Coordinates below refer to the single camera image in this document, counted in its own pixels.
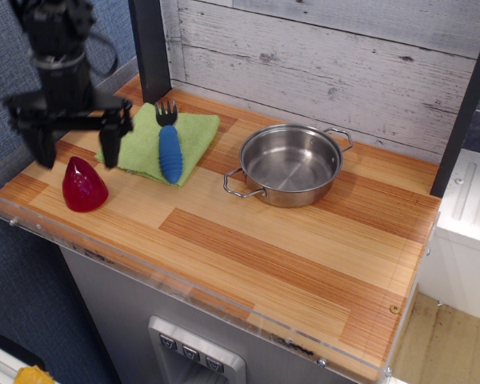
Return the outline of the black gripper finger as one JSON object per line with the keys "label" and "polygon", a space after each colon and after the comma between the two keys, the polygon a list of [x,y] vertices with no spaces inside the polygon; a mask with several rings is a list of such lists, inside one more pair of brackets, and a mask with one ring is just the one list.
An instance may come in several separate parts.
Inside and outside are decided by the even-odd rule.
{"label": "black gripper finger", "polygon": [[18,130],[35,160],[45,168],[52,168],[56,150],[51,124],[20,124]]}
{"label": "black gripper finger", "polygon": [[119,129],[116,126],[105,126],[100,130],[99,138],[105,165],[107,168],[113,169],[118,164],[120,151],[121,137]]}

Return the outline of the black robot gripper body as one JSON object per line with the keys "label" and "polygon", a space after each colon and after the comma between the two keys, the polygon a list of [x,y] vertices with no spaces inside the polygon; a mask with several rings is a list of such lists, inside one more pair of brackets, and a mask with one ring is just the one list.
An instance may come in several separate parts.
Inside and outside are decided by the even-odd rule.
{"label": "black robot gripper body", "polygon": [[13,130],[52,134],[55,130],[98,130],[126,134],[133,129],[131,102],[96,90],[86,57],[32,58],[42,88],[2,100]]}

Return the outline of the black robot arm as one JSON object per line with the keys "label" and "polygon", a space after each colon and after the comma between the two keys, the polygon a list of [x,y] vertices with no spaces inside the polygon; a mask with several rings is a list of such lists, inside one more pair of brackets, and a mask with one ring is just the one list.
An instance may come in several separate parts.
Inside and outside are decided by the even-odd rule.
{"label": "black robot arm", "polygon": [[131,101],[94,88],[86,40],[108,39],[92,32],[87,1],[13,1],[13,11],[30,42],[40,90],[5,97],[11,129],[22,136],[35,160],[52,168],[55,131],[96,130],[107,168],[118,164],[122,138],[133,129]]}

